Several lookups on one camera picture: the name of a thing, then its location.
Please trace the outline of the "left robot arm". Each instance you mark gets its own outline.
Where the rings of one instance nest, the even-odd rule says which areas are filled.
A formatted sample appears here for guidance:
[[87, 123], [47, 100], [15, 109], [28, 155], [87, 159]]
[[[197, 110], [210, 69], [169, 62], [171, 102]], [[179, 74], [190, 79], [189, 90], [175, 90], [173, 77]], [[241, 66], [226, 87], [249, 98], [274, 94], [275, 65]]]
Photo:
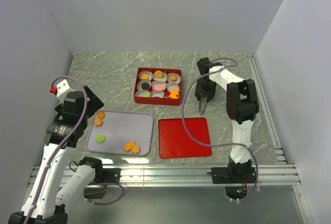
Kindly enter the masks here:
[[74, 175], [60, 186], [66, 164], [87, 128], [87, 121], [104, 104], [88, 86], [74, 91], [66, 81], [52, 86], [60, 104], [52, 124], [47, 127], [42, 163], [33, 188], [20, 211], [12, 213], [9, 223], [67, 223], [71, 205], [90, 183], [103, 180], [102, 161], [84, 157]]

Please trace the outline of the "orange round sandwich cookie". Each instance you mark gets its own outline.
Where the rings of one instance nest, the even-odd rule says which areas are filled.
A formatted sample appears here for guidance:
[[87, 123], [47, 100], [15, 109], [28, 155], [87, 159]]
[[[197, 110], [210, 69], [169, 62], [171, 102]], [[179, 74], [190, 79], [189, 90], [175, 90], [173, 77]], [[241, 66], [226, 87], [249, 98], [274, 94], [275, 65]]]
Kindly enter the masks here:
[[140, 79], [141, 80], [149, 80], [149, 75], [147, 75], [147, 74], [141, 74], [140, 75]]

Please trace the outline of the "red box lid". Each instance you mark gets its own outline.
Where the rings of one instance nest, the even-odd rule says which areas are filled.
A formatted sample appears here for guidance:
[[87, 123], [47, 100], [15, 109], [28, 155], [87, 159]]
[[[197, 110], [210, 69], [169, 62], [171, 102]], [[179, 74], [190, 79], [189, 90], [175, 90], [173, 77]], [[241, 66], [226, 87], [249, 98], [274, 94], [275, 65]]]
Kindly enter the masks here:
[[[198, 141], [210, 145], [207, 120], [204, 117], [185, 119], [189, 132]], [[186, 133], [181, 118], [160, 119], [158, 121], [159, 156], [161, 159], [208, 157], [210, 147], [194, 142]]]

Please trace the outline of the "brown round cookie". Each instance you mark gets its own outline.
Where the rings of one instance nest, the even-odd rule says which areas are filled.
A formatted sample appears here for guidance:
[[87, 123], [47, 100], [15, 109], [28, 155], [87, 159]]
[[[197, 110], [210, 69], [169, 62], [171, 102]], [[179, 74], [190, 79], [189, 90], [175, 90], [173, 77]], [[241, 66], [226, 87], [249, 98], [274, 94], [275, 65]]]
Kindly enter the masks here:
[[175, 82], [176, 80], [177, 80], [177, 76], [176, 75], [172, 74], [172, 75], [169, 76], [169, 81]]

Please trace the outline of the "pink sandwich cookie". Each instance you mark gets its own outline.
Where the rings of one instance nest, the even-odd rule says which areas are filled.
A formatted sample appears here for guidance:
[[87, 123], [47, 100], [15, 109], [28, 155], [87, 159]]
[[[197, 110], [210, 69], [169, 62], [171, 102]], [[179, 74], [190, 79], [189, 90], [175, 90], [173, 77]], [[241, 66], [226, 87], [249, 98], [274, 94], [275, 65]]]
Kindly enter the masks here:
[[160, 85], [160, 84], [157, 84], [157, 85], [155, 86], [154, 90], [156, 90], [156, 91], [163, 91], [163, 86]]

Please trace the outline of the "orange round cookie hidden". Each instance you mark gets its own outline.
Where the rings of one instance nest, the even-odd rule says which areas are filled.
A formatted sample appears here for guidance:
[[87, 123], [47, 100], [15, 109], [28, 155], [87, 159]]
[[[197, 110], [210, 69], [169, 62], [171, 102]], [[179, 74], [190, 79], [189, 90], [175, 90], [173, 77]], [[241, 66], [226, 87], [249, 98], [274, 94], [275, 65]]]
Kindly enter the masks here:
[[154, 72], [154, 77], [157, 78], [157, 79], [160, 79], [163, 77], [163, 72], [160, 71], [160, 70], [157, 70]]

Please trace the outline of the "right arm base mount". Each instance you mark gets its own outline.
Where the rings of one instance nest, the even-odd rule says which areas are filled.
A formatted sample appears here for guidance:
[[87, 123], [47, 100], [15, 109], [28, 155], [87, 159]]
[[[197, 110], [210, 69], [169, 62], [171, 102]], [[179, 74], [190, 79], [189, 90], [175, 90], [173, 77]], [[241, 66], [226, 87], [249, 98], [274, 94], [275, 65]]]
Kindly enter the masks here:
[[213, 184], [242, 184], [254, 183], [256, 179], [255, 168], [248, 171], [237, 172], [225, 167], [212, 167], [210, 171]]

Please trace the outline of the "black sandwich cookie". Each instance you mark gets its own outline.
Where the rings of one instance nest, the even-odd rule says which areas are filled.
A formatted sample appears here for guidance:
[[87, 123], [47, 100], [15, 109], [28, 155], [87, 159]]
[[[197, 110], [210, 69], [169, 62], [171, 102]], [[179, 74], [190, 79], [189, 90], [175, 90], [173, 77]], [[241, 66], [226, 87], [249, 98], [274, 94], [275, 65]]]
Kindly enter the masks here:
[[144, 82], [144, 83], [141, 84], [141, 89], [143, 89], [143, 90], [149, 90], [150, 87], [151, 86], [148, 83], [146, 83], [146, 82]]

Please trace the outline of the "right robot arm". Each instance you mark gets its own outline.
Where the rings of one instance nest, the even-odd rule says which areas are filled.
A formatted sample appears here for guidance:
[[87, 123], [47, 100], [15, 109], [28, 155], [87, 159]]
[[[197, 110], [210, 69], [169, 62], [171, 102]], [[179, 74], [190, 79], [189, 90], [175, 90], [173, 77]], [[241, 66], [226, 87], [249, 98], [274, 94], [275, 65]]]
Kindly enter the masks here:
[[255, 82], [236, 76], [228, 70], [229, 66], [218, 61], [211, 62], [207, 57], [198, 60], [197, 67], [201, 77], [197, 81], [194, 96], [199, 102], [200, 114], [204, 113], [207, 103], [214, 99], [218, 85], [226, 92], [226, 111], [232, 121], [233, 132], [225, 179], [231, 184], [253, 183], [256, 170], [252, 166], [254, 157], [249, 148], [253, 122], [259, 112]]

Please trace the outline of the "metal tongs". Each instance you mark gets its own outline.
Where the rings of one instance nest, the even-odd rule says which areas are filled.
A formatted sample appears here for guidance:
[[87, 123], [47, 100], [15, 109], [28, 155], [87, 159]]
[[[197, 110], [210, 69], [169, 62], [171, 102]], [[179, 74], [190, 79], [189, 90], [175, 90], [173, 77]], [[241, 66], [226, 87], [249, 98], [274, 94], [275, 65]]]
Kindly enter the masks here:
[[199, 100], [199, 115], [203, 115], [207, 106], [207, 98], [200, 97]]

